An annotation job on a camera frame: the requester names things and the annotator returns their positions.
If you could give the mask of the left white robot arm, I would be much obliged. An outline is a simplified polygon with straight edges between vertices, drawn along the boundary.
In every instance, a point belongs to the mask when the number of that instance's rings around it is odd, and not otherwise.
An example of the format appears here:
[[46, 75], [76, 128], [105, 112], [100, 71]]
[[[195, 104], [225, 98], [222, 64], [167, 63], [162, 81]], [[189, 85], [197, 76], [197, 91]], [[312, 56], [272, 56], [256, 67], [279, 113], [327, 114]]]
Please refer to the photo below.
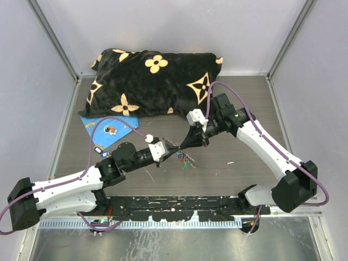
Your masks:
[[125, 180], [125, 173], [161, 162], [178, 152], [174, 145], [159, 141], [136, 150], [130, 142], [120, 144], [111, 156], [86, 170], [44, 182], [19, 180], [7, 201], [13, 231], [36, 225], [49, 216], [74, 212], [104, 215], [109, 209], [103, 189]]

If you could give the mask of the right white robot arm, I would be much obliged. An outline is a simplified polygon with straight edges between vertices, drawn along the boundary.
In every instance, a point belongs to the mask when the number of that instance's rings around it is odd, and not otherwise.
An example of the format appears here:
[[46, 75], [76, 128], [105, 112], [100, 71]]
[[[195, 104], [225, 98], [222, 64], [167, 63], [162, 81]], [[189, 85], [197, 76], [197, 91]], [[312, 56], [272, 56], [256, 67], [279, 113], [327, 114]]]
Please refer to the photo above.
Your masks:
[[182, 149], [209, 145], [209, 138], [222, 132], [232, 134], [251, 148], [270, 168], [276, 185], [250, 185], [238, 193], [238, 206], [251, 214], [259, 205], [274, 205], [286, 213], [306, 203], [316, 195], [318, 168], [312, 161], [303, 162], [268, 135], [255, 116], [245, 108], [236, 110], [226, 94], [210, 100], [209, 116], [201, 109], [187, 114], [189, 132]]

